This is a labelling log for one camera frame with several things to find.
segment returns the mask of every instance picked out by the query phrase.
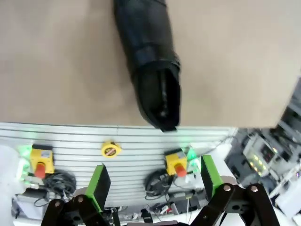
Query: green led light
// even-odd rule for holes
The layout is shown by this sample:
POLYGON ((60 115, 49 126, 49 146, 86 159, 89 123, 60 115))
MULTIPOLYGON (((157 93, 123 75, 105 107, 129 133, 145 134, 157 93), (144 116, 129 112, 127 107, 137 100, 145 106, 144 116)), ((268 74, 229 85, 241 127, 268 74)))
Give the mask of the green led light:
POLYGON ((186 156, 187 156, 188 161, 193 160, 198 157, 192 147, 189 147, 189 151, 186 156))
POLYGON ((31 145, 19 146, 18 151, 22 157, 30 158, 30 154, 32 152, 32 146, 31 145))

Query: green light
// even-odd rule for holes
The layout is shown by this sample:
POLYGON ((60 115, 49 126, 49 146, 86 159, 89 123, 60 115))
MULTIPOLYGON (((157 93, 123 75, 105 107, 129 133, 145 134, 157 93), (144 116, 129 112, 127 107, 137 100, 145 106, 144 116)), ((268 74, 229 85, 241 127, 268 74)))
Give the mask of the green light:
POLYGON ((193 168, 192 172, 198 173, 202 169, 202 165, 199 159, 193 159, 189 162, 189 165, 193 168))
POLYGON ((192 147, 189 147, 189 151, 186 156, 187 156, 187 161, 193 160, 198 157, 192 147))
POLYGON ((18 151, 22 157, 30 158, 30 154, 32 152, 32 146, 31 145, 19 146, 18 151))

